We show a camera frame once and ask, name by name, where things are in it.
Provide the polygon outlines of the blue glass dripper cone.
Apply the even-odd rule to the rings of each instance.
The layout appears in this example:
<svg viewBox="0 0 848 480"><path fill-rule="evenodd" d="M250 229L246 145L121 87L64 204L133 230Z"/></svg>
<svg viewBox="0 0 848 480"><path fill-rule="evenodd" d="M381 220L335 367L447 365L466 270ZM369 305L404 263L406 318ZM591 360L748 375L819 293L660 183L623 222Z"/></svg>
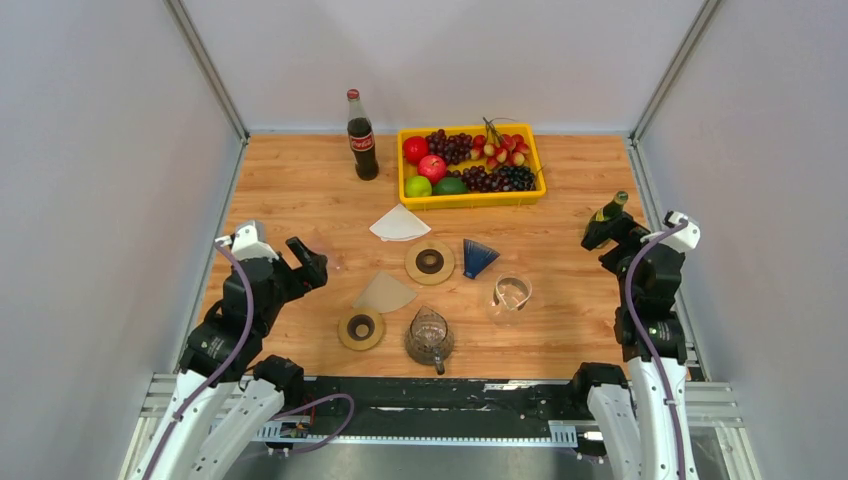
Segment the blue glass dripper cone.
<svg viewBox="0 0 848 480"><path fill-rule="evenodd" d="M463 275L468 279L476 279L500 256L500 253L480 242L463 240Z"/></svg>

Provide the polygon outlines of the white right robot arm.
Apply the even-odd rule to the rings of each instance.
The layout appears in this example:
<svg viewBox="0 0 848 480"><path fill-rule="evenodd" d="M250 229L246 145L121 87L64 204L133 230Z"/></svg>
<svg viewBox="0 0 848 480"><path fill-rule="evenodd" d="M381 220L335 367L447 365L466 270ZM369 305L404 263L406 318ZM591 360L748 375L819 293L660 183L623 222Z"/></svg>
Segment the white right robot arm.
<svg viewBox="0 0 848 480"><path fill-rule="evenodd" d="M701 231L677 211L666 214L664 225L650 232L620 213L591 220L581 241L586 250L615 245L599 261L618 281L614 334L625 365L582 363L571 403L596 421L617 479L699 476L685 404L686 338L675 304L686 255Z"/></svg>

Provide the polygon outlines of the white paper coffee filter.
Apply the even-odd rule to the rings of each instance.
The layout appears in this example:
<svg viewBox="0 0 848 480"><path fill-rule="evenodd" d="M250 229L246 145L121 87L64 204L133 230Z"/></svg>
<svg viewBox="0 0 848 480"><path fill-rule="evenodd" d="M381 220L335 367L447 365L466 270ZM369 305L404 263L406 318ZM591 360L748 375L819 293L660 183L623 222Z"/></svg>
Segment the white paper coffee filter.
<svg viewBox="0 0 848 480"><path fill-rule="evenodd" d="M369 227L384 242L404 242L427 235L431 228L404 205L397 204Z"/></svg>

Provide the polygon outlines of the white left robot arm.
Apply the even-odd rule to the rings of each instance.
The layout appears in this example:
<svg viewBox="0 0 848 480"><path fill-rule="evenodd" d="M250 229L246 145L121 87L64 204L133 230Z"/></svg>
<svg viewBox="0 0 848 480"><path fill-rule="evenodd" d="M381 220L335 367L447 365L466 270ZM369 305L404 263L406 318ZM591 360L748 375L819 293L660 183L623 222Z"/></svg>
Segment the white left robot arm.
<svg viewBox="0 0 848 480"><path fill-rule="evenodd" d="M216 239L230 264L223 293L190 333L165 414L134 479L222 479L260 427L306 399L303 370L271 355L264 338L282 307L326 285L325 255L287 239L291 267L255 228Z"/></svg>

